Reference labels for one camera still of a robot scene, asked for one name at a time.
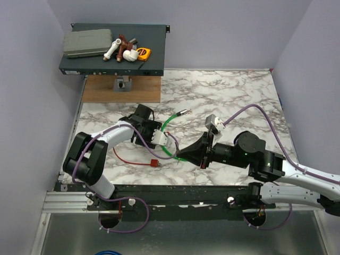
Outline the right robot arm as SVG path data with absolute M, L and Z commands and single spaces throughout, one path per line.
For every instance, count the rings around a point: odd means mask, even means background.
M 255 181 L 249 184 L 243 198 L 237 200 L 244 208 L 294 203 L 339 216 L 339 175 L 301 165 L 266 150 L 266 142 L 251 132 L 240 133 L 233 145 L 214 143 L 214 135 L 205 132 L 198 141 L 178 150 L 177 156 L 202 169 L 212 162 L 248 169 L 248 175 Z

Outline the green cable lock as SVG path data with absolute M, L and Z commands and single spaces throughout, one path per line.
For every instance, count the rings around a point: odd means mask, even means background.
M 184 110 L 182 110 L 182 111 L 179 111 L 179 112 L 177 112 L 176 114 L 174 114 L 173 116 L 171 116 L 170 118 L 168 118 L 168 119 L 165 121 L 165 123 L 162 125 L 161 131 L 164 131 L 164 130 L 165 130 L 166 126 L 168 125 L 168 123 L 169 123 L 170 121 L 172 121 L 173 119 L 175 119 L 175 118 L 177 118 L 177 117 L 180 117 L 180 116 L 184 115 L 184 112 L 185 112 L 186 110 L 188 110 L 188 109 L 184 109 Z M 161 148 L 162 148 L 163 152 L 164 152 L 165 154 L 167 154 L 168 156 L 171 156 L 171 155 L 172 155 L 172 154 L 166 149 L 166 147 L 161 146 Z

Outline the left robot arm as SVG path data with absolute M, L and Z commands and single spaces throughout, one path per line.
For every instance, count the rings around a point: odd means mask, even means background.
M 121 117 L 114 127 L 93 134 L 79 132 L 62 166 L 69 176 L 97 193 L 100 196 L 99 203 L 107 210 L 114 209 L 118 202 L 114 184 L 103 174 L 107 153 L 128 140 L 141 146 L 145 142 L 154 149 L 156 146 L 151 143 L 151 138 L 155 130 L 160 130 L 162 123 L 155 120 L 151 108 L 139 104 L 134 113 Z

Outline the white elbow fitting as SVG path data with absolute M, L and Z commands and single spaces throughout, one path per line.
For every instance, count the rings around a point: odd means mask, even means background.
M 129 62 L 134 62 L 138 59 L 139 52 L 132 49 L 132 50 L 125 50 L 123 52 L 123 58 Z

